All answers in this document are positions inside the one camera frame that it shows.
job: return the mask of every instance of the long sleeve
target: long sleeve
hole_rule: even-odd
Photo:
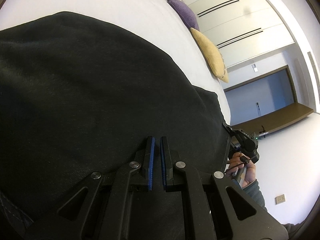
[[[264,197],[260,191],[259,183],[255,180],[253,183],[249,184],[247,187],[243,188],[243,191],[246,192],[258,205],[264,208],[265,211],[268,211],[265,207]],[[285,224],[283,225],[288,231],[289,238],[300,228],[303,224]]]

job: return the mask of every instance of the person's arm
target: person's arm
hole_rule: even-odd
[[[231,160],[227,162],[229,167],[236,166],[241,163],[240,157],[243,156],[243,153],[235,153]],[[240,165],[226,172],[226,175],[231,178],[232,174],[238,169],[243,168],[244,165]],[[242,190],[246,192],[259,206],[261,206],[265,211],[268,211],[265,207],[264,197],[260,191],[259,183],[256,180],[256,165],[252,161],[247,164],[247,172],[245,174],[244,183],[242,185]],[[289,238],[300,228],[300,224],[285,224],[283,225],[288,232]]]

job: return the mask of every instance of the mattress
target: mattress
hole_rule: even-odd
[[[113,23],[162,49],[192,85],[218,95],[221,112],[230,123],[230,109],[218,78],[166,0],[6,0],[0,10],[0,30],[61,11]]]

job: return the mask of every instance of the drawer handle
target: drawer handle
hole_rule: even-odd
[[[232,3],[235,3],[235,2],[239,2],[239,1],[240,1],[240,0],[229,0],[229,1],[223,2],[223,3],[221,3],[221,4],[218,4],[218,5],[216,5],[216,6],[213,6],[213,7],[209,8],[209,9],[207,9],[207,10],[201,12],[201,13],[198,13],[197,15],[198,15],[199,17],[201,17],[201,16],[203,16],[203,15],[206,15],[207,13],[213,12],[213,11],[215,11],[215,10],[217,10],[217,9],[220,9],[220,8],[224,7],[224,6],[227,6],[227,5],[229,5],[229,4],[232,4]]]
[[[237,42],[237,41],[243,40],[243,39],[245,39],[245,38],[248,38],[248,37],[250,37],[250,36],[253,36],[253,35],[256,35],[256,34],[258,34],[258,33],[262,33],[262,32],[263,32],[263,30],[261,30],[261,31],[259,31],[259,30],[261,30],[261,28],[255,29],[255,30],[253,30],[253,31],[249,31],[249,32],[247,32],[247,33],[244,33],[244,34],[241,34],[241,35],[239,35],[239,36],[236,36],[236,37],[234,37],[234,38],[232,38],[232,39],[230,39],[230,40],[227,40],[227,41],[224,41],[224,42],[222,42],[222,43],[219,43],[219,44],[217,45],[217,48],[218,48],[218,49],[221,49],[221,48],[223,48],[223,47],[225,47],[225,46],[228,46],[228,45],[230,45],[230,44],[232,44],[232,43],[235,43],[235,42]]]

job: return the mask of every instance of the blue gripper pad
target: blue gripper pad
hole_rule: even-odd
[[[161,156],[161,173],[162,173],[162,184],[164,190],[167,189],[167,178],[166,178],[166,167],[165,167],[165,159],[164,159],[164,148],[162,138],[160,139],[160,156]]]
[[[153,176],[153,158],[155,154],[155,138],[152,138],[151,149],[150,149],[150,159],[149,159],[149,171],[148,171],[148,190],[152,190],[152,176]]]

